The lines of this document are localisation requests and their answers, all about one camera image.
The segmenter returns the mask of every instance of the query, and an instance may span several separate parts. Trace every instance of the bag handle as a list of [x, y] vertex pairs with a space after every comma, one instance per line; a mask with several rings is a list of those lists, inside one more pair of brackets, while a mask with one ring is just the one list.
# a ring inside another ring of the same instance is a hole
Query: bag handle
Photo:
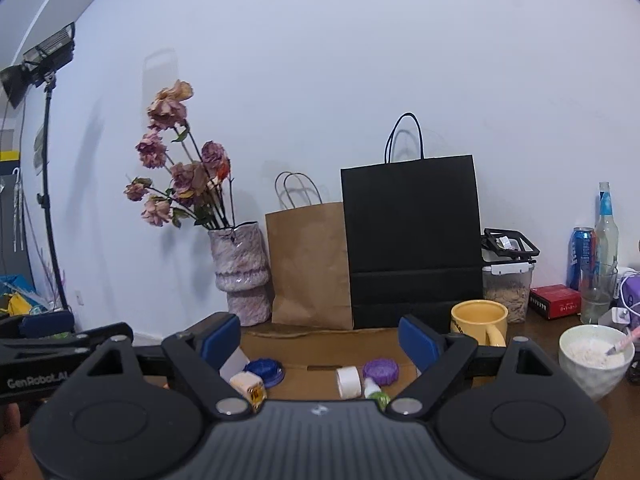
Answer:
[[415, 115], [413, 115], [411, 112], [406, 112], [404, 114], [402, 114], [400, 116], [400, 118], [396, 121], [396, 124], [394, 126], [394, 129], [391, 130], [391, 133], [389, 134], [389, 138], [386, 140], [386, 146], [385, 146], [385, 164], [389, 164], [391, 162], [391, 149], [394, 143], [394, 136], [396, 134], [396, 128], [398, 128], [398, 124], [400, 124], [400, 121], [402, 121], [402, 119], [404, 119], [405, 117], [411, 117], [416, 126], [418, 126], [418, 137], [420, 137], [420, 158], [424, 158], [424, 143], [422, 141], [422, 130], [420, 129], [420, 123], [418, 122], [418, 119], [416, 118]]
[[[322, 197], [320, 196], [320, 192], [318, 191], [318, 187], [316, 186], [316, 184], [314, 183], [313, 180], [311, 180], [308, 175], [306, 175], [305, 173], [300, 173], [299, 171], [282, 171], [281, 173], [278, 174], [278, 176], [276, 177], [276, 180], [273, 183], [273, 187], [276, 191], [276, 195], [278, 197], [278, 200], [280, 200], [280, 193], [278, 192], [278, 179], [283, 176], [283, 175], [287, 175], [284, 180], [282, 181], [282, 188], [284, 189], [285, 194], [287, 195], [287, 198], [289, 199], [289, 203], [291, 204], [291, 208], [295, 209], [296, 205], [293, 203], [293, 199], [291, 198], [291, 195], [289, 193], [289, 189], [287, 188], [287, 179], [290, 176], [295, 176], [296, 179], [298, 180], [298, 182], [300, 183], [300, 187], [302, 189], [302, 191], [304, 192], [306, 199], [308, 200], [309, 204], [308, 205], [313, 205], [313, 201], [311, 200], [311, 197], [309, 196], [309, 193], [306, 190], [305, 185], [302, 183], [302, 179], [300, 179], [300, 176], [305, 177], [310, 183], [311, 185], [314, 187], [314, 189], [316, 190], [316, 195], [318, 196], [318, 200], [320, 201], [320, 203], [322, 203]], [[289, 209], [289, 207], [287, 207], [287, 205], [285, 203], [282, 204], [286, 209]]]

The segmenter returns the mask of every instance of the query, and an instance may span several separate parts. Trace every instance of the bowl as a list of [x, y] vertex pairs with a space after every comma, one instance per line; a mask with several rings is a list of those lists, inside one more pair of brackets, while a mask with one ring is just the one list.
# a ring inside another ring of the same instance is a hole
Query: bowl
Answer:
[[560, 350], [558, 361], [560, 367], [591, 397], [592, 400], [600, 400], [617, 386], [629, 368], [635, 348], [627, 345], [622, 354], [625, 362], [616, 368], [596, 368], [575, 361], [566, 353], [566, 348], [578, 340], [599, 339], [610, 346], [615, 345], [625, 335], [610, 326], [604, 325], [580, 325], [566, 330], [560, 336]]

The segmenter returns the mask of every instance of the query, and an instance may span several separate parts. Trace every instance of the purple box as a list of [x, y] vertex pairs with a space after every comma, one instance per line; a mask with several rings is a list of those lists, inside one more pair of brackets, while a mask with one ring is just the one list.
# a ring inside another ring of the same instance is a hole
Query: purple box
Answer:
[[629, 276], [622, 285], [622, 294], [618, 298], [618, 306], [625, 306], [622, 303], [622, 297], [625, 298], [627, 307], [633, 307], [631, 310], [631, 330], [640, 326], [640, 275]]

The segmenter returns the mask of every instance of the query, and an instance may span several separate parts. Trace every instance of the red box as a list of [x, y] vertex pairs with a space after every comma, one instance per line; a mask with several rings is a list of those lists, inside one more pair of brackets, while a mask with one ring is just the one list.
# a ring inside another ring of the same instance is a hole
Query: red box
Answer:
[[580, 292], [564, 285], [537, 286], [529, 294], [529, 307], [545, 319], [580, 314]]

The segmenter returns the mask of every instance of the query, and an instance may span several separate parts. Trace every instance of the human hand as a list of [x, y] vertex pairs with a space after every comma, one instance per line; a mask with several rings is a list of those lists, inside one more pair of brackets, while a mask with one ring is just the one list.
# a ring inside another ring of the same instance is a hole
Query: human hand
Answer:
[[26, 432], [20, 431], [20, 409], [17, 404], [0, 406], [4, 417], [2, 437], [0, 437], [0, 476], [11, 472], [18, 464], [20, 455], [27, 446]]

